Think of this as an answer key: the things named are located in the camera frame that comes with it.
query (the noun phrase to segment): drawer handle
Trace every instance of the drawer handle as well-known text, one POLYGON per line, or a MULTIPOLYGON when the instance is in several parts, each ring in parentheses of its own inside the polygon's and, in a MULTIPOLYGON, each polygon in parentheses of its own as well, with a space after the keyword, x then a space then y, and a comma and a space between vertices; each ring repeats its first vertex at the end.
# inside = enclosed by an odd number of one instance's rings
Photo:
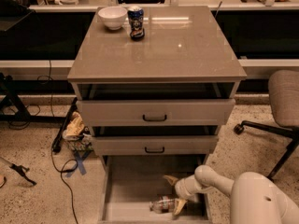
POLYGON ((146 115, 143 115, 142 119, 146 122, 163 122, 167 120, 167 115, 164 115, 162 118, 147 118, 146 115))
POLYGON ((144 147, 144 150, 146 151, 146 153, 164 153, 165 152, 164 147, 162 147, 162 150, 158 150, 158 151, 149 151, 147 147, 144 147))

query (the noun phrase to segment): drawer front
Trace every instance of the drawer front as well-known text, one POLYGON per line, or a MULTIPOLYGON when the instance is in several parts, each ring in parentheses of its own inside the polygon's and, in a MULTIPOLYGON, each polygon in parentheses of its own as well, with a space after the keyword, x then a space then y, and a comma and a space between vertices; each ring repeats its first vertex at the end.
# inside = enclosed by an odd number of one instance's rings
POLYGON ((167 137, 93 137, 93 150, 101 155, 209 154, 217 135, 167 137))
POLYGON ((234 99, 77 102, 87 126, 223 125, 234 105, 234 99))

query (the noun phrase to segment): cabinet top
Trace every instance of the cabinet top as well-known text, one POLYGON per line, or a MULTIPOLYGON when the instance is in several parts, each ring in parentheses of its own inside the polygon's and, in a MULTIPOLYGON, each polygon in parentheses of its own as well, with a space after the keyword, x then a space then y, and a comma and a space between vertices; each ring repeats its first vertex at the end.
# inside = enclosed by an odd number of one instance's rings
POLYGON ((144 7, 145 36, 94 15, 70 82, 225 82, 246 77, 208 7, 144 7))

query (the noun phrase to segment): white bowl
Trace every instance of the white bowl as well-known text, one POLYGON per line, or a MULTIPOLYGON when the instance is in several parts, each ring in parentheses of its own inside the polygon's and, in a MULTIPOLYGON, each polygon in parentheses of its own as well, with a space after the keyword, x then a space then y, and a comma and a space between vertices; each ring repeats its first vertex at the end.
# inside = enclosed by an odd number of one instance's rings
POLYGON ((127 9, 124 7, 105 7, 98 11, 103 24, 110 30, 120 29, 127 17, 127 9))

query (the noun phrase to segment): gray cabinet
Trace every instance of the gray cabinet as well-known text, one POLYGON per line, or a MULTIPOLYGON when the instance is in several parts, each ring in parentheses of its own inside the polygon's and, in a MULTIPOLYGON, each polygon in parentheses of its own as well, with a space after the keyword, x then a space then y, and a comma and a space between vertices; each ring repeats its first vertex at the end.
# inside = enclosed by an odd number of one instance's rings
POLYGON ((126 22, 109 31, 94 17, 68 75, 78 110, 107 170, 99 223, 210 223, 199 196, 179 217, 149 201, 170 195, 163 175, 205 162, 246 74, 208 7, 145 7, 143 40, 126 22))

